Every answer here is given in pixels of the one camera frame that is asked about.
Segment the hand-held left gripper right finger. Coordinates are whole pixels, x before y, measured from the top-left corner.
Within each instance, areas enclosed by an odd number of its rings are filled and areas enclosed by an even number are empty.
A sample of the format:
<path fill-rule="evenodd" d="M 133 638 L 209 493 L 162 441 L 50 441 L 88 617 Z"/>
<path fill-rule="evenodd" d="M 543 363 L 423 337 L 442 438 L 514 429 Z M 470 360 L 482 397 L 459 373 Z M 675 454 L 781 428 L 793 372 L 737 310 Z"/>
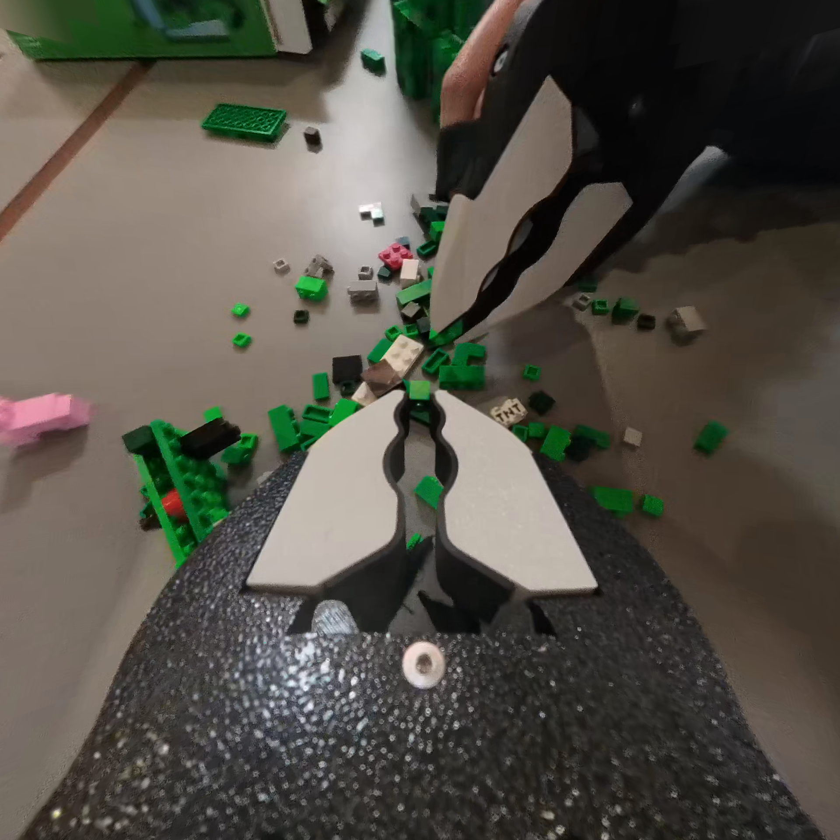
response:
<path fill-rule="evenodd" d="M 456 611 L 491 624 L 511 604 L 599 584 L 532 451 L 452 393 L 434 394 L 435 571 Z"/>

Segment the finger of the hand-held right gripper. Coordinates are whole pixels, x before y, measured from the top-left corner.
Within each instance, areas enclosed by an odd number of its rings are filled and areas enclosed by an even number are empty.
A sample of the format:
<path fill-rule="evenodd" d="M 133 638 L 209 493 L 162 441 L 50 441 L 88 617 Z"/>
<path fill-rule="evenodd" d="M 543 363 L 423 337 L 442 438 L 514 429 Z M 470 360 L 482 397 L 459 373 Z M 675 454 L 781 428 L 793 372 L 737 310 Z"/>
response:
<path fill-rule="evenodd" d="M 573 133 L 571 101 L 546 77 L 478 195 L 451 200 L 430 294 L 433 331 L 461 321 L 468 332 L 468 320 L 488 324 L 513 302 L 517 230 L 566 176 Z"/>
<path fill-rule="evenodd" d="M 596 247 L 633 205 L 624 184 L 586 186 L 564 212 L 558 231 L 544 254 L 524 267 L 511 290 L 488 314 L 476 315 L 464 338 L 478 337 L 491 328 L 528 312 L 560 290 L 594 253 Z"/>

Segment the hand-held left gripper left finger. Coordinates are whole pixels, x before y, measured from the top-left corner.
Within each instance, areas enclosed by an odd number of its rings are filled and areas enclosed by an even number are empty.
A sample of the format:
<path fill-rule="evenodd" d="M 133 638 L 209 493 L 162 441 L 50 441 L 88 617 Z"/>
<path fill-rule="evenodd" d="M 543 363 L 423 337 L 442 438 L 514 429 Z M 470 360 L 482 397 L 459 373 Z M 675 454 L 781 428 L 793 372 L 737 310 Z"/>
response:
<path fill-rule="evenodd" d="M 418 559 L 406 548 L 404 443 L 410 407 L 397 388 L 332 427 L 303 459 L 246 580 L 302 596 L 310 613 L 345 604 L 362 632 L 388 630 Z"/>

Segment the green studded plate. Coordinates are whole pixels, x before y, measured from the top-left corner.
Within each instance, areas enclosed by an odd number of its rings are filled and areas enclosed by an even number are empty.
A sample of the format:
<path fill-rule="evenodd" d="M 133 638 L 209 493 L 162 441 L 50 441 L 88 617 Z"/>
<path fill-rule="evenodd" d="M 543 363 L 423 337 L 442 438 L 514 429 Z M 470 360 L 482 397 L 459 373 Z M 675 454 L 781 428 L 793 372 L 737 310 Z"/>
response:
<path fill-rule="evenodd" d="M 284 109 L 221 102 L 202 121 L 201 129 L 217 137 L 273 144 L 281 136 L 286 121 Z"/>

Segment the white studded plate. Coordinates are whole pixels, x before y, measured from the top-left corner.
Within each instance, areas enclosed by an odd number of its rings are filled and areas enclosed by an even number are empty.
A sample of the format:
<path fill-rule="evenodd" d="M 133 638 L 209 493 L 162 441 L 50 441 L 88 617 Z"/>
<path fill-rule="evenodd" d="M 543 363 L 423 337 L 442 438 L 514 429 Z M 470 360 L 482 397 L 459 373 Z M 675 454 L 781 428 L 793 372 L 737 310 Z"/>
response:
<path fill-rule="evenodd" d="M 424 345 L 413 338 L 400 333 L 383 354 L 386 362 L 401 379 L 405 379 L 425 352 Z"/>

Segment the dark grey square tile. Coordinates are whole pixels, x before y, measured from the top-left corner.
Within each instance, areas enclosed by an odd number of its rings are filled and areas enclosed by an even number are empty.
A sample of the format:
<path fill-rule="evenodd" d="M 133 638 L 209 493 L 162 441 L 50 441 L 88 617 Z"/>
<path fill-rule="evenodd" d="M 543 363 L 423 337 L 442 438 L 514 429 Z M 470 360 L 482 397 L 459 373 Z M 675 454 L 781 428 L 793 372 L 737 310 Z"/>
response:
<path fill-rule="evenodd" d="M 362 380 L 374 398 L 380 398 L 403 385 L 403 377 L 385 358 L 369 366 L 363 372 Z"/>

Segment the person's right hand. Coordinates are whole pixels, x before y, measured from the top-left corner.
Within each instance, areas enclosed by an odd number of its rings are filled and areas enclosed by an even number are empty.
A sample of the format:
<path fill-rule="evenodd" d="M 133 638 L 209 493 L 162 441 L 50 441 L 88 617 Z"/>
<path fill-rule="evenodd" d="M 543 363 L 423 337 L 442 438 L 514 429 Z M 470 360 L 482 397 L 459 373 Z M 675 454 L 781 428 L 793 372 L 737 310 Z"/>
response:
<path fill-rule="evenodd" d="M 439 127 L 478 119 L 497 52 L 522 1 L 494 1 L 469 34 L 450 67 L 440 93 Z"/>

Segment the wooden-edged grey desk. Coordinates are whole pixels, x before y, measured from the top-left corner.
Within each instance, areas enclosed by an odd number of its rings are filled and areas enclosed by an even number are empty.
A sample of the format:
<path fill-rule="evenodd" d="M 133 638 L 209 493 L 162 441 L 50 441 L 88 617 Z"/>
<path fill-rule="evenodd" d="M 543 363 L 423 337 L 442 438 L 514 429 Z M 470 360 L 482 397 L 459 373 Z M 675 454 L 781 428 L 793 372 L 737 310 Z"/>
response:
<path fill-rule="evenodd" d="M 1 239 L 120 109 L 154 63 L 28 59 L 2 32 Z"/>

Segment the green brick frame model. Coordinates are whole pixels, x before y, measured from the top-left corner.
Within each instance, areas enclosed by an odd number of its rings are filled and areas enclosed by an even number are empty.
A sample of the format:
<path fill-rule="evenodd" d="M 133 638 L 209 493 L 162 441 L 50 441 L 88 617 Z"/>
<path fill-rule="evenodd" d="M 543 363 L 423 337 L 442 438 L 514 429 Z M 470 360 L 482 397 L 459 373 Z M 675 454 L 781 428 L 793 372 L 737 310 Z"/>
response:
<path fill-rule="evenodd" d="M 141 481 L 139 526 L 161 531 L 176 569 L 231 512 L 228 478 L 250 466 L 259 446 L 217 406 L 203 419 L 187 431 L 155 419 L 122 435 Z"/>

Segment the large green pixel-pattern model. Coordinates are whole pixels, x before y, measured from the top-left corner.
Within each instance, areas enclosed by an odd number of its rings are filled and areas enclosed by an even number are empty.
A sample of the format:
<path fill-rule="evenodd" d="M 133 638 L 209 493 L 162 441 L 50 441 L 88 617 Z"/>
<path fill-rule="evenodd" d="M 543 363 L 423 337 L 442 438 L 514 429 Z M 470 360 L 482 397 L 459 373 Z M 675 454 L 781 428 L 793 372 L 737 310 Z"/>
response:
<path fill-rule="evenodd" d="M 489 5 L 490 1 L 391 3 L 398 85 L 408 98 L 429 103 L 435 124 L 445 72 Z"/>

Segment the green toy set box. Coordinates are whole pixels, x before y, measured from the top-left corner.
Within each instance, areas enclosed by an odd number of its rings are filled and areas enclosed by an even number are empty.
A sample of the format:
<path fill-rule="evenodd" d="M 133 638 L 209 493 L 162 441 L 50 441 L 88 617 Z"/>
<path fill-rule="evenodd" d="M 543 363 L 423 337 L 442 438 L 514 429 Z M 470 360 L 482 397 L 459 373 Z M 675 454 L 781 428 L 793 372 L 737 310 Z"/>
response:
<path fill-rule="evenodd" d="M 2 1 L 2 30 L 32 60 L 306 55 L 323 2 Z"/>

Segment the pink brick pig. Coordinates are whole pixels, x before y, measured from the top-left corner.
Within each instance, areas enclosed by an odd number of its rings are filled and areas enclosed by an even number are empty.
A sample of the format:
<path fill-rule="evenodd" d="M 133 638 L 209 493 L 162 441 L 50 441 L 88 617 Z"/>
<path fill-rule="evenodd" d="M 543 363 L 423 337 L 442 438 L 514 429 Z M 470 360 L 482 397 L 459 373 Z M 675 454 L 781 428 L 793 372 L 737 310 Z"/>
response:
<path fill-rule="evenodd" d="M 1 397 L 1 444 L 21 447 L 43 434 L 89 425 L 92 404 L 74 395 L 50 393 L 24 400 Z"/>

